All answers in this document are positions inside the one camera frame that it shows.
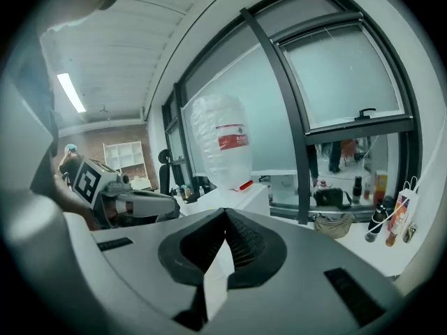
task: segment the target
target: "office chair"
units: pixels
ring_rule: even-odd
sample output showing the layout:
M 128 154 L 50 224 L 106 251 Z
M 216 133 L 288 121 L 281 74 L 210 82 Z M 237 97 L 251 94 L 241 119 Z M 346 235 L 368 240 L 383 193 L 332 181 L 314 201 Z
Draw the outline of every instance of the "office chair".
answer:
M 160 193 L 169 195 L 169 151 L 164 149 L 160 151 L 159 162 L 163 165 L 160 167 L 159 179 L 160 179 Z

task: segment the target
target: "ceiling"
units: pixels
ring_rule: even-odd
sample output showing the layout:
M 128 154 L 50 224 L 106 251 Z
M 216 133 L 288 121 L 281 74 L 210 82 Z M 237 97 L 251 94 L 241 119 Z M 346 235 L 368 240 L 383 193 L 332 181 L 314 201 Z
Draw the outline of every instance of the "ceiling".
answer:
M 199 0 L 118 0 L 42 38 L 59 128 L 139 118 L 165 48 Z M 68 73 L 87 110 L 78 114 L 56 78 Z

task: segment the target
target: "handbag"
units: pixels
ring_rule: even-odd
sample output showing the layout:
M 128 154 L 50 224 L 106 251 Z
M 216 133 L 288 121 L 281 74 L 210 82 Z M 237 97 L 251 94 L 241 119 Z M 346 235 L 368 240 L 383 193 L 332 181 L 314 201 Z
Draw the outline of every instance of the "handbag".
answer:
M 343 204 L 343 193 L 346 194 L 349 204 Z M 321 188 L 314 193 L 317 206 L 335 206 L 338 209 L 348 209 L 352 205 L 351 196 L 340 188 Z
M 328 235 L 333 239 L 346 236 L 351 228 L 352 222 L 356 220 L 353 214 L 342 214 L 336 220 L 318 214 L 315 217 L 315 231 Z

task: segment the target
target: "window handle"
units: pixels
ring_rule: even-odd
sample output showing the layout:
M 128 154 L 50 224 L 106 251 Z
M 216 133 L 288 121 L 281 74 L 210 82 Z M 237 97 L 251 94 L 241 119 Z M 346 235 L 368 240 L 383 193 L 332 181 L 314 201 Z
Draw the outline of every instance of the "window handle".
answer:
M 362 109 L 360 111 L 360 116 L 354 118 L 354 120 L 371 119 L 371 117 L 369 115 L 365 115 L 365 112 L 367 112 L 369 110 L 374 110 L 375 111 L 376 108 L 365 108 L 365 109 Z

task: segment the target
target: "fluorescent light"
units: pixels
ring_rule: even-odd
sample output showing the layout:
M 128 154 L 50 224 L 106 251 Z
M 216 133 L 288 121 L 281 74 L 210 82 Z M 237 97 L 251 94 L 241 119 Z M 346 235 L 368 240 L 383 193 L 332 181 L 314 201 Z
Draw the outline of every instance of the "fluorescent light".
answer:
M 82 105 L 78 94 L 75 91 L 75 87 L 73 87 L 73 83 L 71 83 L 70 76 L 68 73 L 62 73 L 61 75 L 57 75 L 57 78 L 59 78 L 59 82 L 61 82 L 62 88 L 64 88 L 64 91 L 70 100 L 71 104 L 73 104 L 73 107 L 78 111 L 78 113 L 85 112 L 85 108 Z

